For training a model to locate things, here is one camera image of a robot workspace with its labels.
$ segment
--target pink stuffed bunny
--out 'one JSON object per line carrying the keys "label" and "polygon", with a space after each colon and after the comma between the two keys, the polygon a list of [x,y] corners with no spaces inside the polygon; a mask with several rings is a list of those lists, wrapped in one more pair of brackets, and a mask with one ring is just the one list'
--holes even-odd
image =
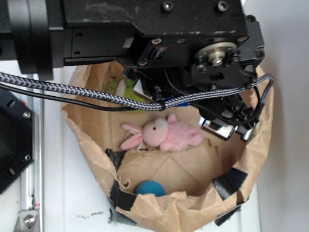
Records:
{"label": "pink stuffed bunny", "polygon": [[134,148],[144,141],[150,146],[159,147],[161,151],[177,152],[185,150],[189,145],[198,146],[204,140],[200,130],[177,121],[175,114],[169,115],[167,120],[157,118],[143,128],[129,123],[121,127],[135,133],[121,144],[122,150]]}

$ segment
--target green object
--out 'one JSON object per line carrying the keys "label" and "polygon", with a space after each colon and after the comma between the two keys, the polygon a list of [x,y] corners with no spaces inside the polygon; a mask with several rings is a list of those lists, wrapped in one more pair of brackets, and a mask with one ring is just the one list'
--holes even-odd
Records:
{"label": "green object", "polygon": [[137,102],[149,103],[148,100],[135,94],[133,87],[135,82],[128,78],[115,78],[106,88],[106,92],[120,97],[135,100]]}

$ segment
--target white wall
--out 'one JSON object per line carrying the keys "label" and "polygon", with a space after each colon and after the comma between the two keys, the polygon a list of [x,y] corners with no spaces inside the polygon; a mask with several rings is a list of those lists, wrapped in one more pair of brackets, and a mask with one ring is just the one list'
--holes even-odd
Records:
{"label": "white wall", "polygon": [[272,143],[258,180],[263,232],[309,230],[309,1],[247,0],[276,77]]}

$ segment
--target cable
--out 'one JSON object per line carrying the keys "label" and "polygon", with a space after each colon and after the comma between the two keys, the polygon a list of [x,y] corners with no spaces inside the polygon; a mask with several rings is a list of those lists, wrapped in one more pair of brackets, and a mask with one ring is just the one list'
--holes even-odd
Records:
{"label": "cable", "polygon": [[3,85],[3,84],[0,84],[0,88],[11,91],[11,92],[28,95],[28,96],[35,97],[35,98],[48,99],[48,100],[53,100],[53,101],[57,101],[57,102],[66,102],[66,103],[85,106],[85,107],[88,107],[88,108],[92,108],[92,109],[96,109],[96,110],[102,110],[102,111],[115,112],[115,111],[133,111],[134,110],[134,109],[128,108],[128,107],[103,107],[103,106],[99,106],[99,105],[86,103],[84,101],[78,101],[78,100],[69,99],[69,98],[62,98],[62,97],[56,97],[56,96],[51,96],[51,95],[47,95],[47,94],[30,92],[30,91],[6,86],[6,85]]}
{"label": "cable", "polygon": [[258,98],[258,103],[257,103],[257,105],[255,107],[255,110],[254,110],[252,116],[249,119],[244,120],[244,121],[231,121],[231,120],[229,120],[229,119],[227,119],[227,118],[225,118],[225,117],[223,117],[221,115],[218,115],[218,114],[214,113],[213,111],[209,110],[205,106],[202,106],[202,105],[194,103],[194,102],[191,102],[190,105],[194,106],[195,108],[198,108],[198,109],[201,109],[201,110],[207,112],[208,114],[218,118],[219,120],[223,121],[226,124],[229,124],[229,125],[232,125],[232,126],[245,125],[245,124],[251,123],[253,121],[256,121],[257,118],[260,116],[260,114],[262,112],[262,109],[263,109],[263,106],[264,106],[264,103],[261,100],[260,92],[259,92],[258,88],[257,87],[253,87],[253,88],[254,88],[254,90],[256,92],[256,95],[257,95],[257,98]]}
{"label": "cable", "polygon": [[[264,91],[262,95],[261,102],[265,101],[265,98],[267,96],[267,93],[274,81],[274,77],[270,74],[266,74],[261,78],[258,78],[256,83],[252,84],[252,87],[260,84],[261,82],[269,79],[270,82]],[[52,92],[59,92],[59,93],[66,93],[76,96],[83,96],[88,98],[94,98],[99,99],[107,102],[113,102],[116,104],[124,105],[133,109],[138,110],[145,110],[145,111],[161,111],[166,108],[171,108],[177,105],[180,105],[185,102],[192,102],[192,101],[198,101],[202,99],[209,99],[209,98],[218,98],[218,97],[227,97],[229,95],[240,93],[244,90],[246,90],[245,87],[239,87],[239,88],[232,88],[232,89],[221,89],[221,90],[214,90],[210,92],[200,92],[195,94],[189,94],[181,97],[174,98],[172,100],[167,100],[163,102],[153,102],[153,103],[142,103],[138,101],[134,101],[131,99],[119,97],[113,94],[108,94],[100,91],[94,91],[86,88],[80,88],[80,87],[73,87],[68,85],[61,85],[56,83],[50,83],[50,82],[43,82],[43,81],[37,81],[32,79],[27,79],[24,77],[18,77],[6,73],[0,72],[0,82],[6,82],[9,84],[17,85],[17,86],[23,86],[23,87],[29,87],[34,89],[41,89],[41,90],[47,90]]]}

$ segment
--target black cable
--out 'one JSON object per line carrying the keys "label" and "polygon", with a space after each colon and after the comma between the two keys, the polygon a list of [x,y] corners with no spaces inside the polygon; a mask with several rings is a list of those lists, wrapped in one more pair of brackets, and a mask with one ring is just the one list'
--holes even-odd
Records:
{"label": "black cable", "polygon": [[92,108],[92,109],[95,109],[95,110],[101,110],[101,111],[116,112],[116,111],[133,111],[133,110],[135,110],[135,109],[132,109],[132,108],[129,108],[129,107],[104,107],[104,106],[94,105],[94,104],[86,103],[84,101],[79,101],[79,100],[75,100],[75,99],[62,98],[62,97],[51,96],[51,95],[47,95],[47,94],[30,92],[30,91],[14,88],[14,87],[3,85],[3,84],[0,84],[0,88],[11,91],[11,92],[20,93],[20,94],[24,94],[24,95],[27,95],[27,96],[35,97],[35,98],[42,98],[42,99],[47,99],[47,100],[52,100],[52,101],[57,101],[57,102],[71,103],[71,104],[85,106],[85,107],[88,107],[88,108]]}
{"label": "black cable", "polygon": [[247,120],[244,120],[244,121],[231,121],[231,120],[209,110],[205,106],[202,106],[202,105],[194,103],[194,102],[190,102],[190,105],[194,106],[195,108],[198,108],[198,109],[201,109],[201,110],[207,112],[208,114],[218,118],[219,120],[223,121],[226,124],[229,124],[229,125],[232,125],[232,126],[245,125],[245,124],[251,123],[253,121],[256,121],[258,119],[258,117],[260,116],[262,109],[263,109],[264,104],[262,104],[262,102],[261,102],[260,92],[259,92],[257,87],[254,87],[254,90],[255,90],[257,98],[258,98],[258,103],[257,103],[255,110],[254,110],[254,113],[251,115],[251,117]]}

